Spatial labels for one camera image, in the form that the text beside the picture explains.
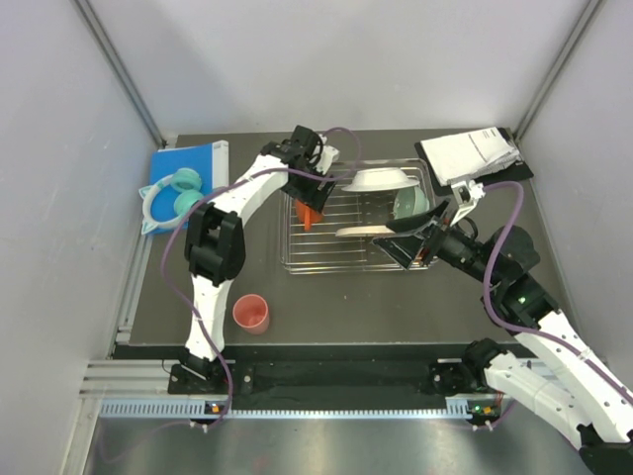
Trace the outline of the orange ceramic mug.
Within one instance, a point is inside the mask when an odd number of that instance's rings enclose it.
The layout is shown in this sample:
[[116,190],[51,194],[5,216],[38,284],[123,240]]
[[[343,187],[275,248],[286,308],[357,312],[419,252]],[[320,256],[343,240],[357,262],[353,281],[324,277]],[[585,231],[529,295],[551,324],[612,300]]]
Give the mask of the orange ceramic mug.
[[295,201],[295,211],[300,224],[305,232],[309,232],[313,225],[319,224],[323,220],[323,214],[319,213],[300,200]]

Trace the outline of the mint green ceramic bowl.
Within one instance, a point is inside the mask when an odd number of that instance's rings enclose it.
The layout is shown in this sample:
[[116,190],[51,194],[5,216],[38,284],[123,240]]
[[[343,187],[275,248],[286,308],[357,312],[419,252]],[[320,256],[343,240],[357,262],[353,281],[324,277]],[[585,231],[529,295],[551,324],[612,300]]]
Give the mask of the mint green ceramic bowl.
[[414,186],[403,188],[397,193],[393,213],[396,219],[403,219],[426,213],[429,209],[426,195],[418,186]]

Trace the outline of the pink plate with leaf motif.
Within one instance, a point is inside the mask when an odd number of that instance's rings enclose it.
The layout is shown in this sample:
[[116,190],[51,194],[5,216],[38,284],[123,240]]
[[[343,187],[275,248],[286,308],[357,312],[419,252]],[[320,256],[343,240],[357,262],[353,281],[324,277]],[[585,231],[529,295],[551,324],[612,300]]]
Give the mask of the pink plate with leaf motif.
[[341,228],[335,232],[337,238],[367,238],[375,236],[389,236],[395,232],[384,225],[379,226],[360,226]]

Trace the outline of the chrome wire dish rack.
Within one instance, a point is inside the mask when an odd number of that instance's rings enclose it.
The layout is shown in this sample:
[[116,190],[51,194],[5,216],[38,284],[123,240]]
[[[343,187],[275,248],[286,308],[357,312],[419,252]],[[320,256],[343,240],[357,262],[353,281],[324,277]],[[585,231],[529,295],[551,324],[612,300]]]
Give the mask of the chrome wire dish rack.
[[280,259],[290,273],[401,270],[370,237],[336,235],[344,228],[378,226],[394,217],[395,191],[345,192],[351,180],[347,177],[335,184],[322,220],[308,231],[298,218],[294,200],[286,195],[280,198]]

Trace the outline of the white plate blue rim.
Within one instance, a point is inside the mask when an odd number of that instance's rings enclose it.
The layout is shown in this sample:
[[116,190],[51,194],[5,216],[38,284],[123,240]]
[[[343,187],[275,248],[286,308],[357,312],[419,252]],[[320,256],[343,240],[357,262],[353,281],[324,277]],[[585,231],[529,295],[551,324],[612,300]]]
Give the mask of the white plate blue rim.
[[342,188],[345,192],[371,193],[400,190],[419,185],[419,180],[409,177],[396,167],[369,168],[359,170],[351,183]]

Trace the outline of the pink plastic cup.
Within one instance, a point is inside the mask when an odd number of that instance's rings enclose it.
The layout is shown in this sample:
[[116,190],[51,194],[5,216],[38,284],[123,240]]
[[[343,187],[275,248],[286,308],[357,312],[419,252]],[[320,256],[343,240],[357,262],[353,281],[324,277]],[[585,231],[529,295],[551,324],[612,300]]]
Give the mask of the pink plastic cup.
[[256,294],[240,297],[233,305],[232,317],[243,330],[251,334],[265,333],[270,324],[268,304]]

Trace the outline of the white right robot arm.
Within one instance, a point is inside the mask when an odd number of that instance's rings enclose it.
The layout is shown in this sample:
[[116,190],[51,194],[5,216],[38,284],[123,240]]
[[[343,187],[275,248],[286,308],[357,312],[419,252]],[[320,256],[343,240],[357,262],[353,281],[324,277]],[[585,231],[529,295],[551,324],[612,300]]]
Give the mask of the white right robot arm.
[[519,209],[488,241],[446,219],[446,205],[382,226],[372,242],[401,268],[437,257],[479,281],[491,321],[554,374],[538,375],[499,344],[482,339],[463,354],[471,390],[502,392],[554,428],[593,474],[632,471],[632,392],[573,329],[556,300],[535,280],[530,235],[515,224]]

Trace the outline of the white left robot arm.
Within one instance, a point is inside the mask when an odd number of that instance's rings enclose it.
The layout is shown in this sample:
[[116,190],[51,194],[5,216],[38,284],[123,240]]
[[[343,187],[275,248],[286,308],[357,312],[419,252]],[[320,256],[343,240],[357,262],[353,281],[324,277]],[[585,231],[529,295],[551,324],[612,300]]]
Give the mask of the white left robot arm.
[[203,392],[224,383],[222,350],[230,286],[246,260],[244,227],[268,198],[281,191],[320,212],[335,179],[339,150],[327,138],[297,126],[281,142],[269,142],[233,184],[213,193],[188,219],[184,256],[192,278],[192,324],[181,364]]

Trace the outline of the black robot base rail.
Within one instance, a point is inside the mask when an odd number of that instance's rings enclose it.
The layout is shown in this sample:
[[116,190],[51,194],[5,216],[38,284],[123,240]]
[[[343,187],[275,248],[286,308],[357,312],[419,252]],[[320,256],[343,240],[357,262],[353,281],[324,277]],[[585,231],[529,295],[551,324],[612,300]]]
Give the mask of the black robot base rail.
[[237,397],[259,395],[293,398],[299,391],[321,399],[336,390],[402,391],[408,395],[454,396],[490,394],[475,370],[458,360],[428,358],[377,359],[347,357],[342,359],[245,359],[227,366],[214,361],[201,368],[175,365],[169,384],[171,394],[221,394],[233,384]]

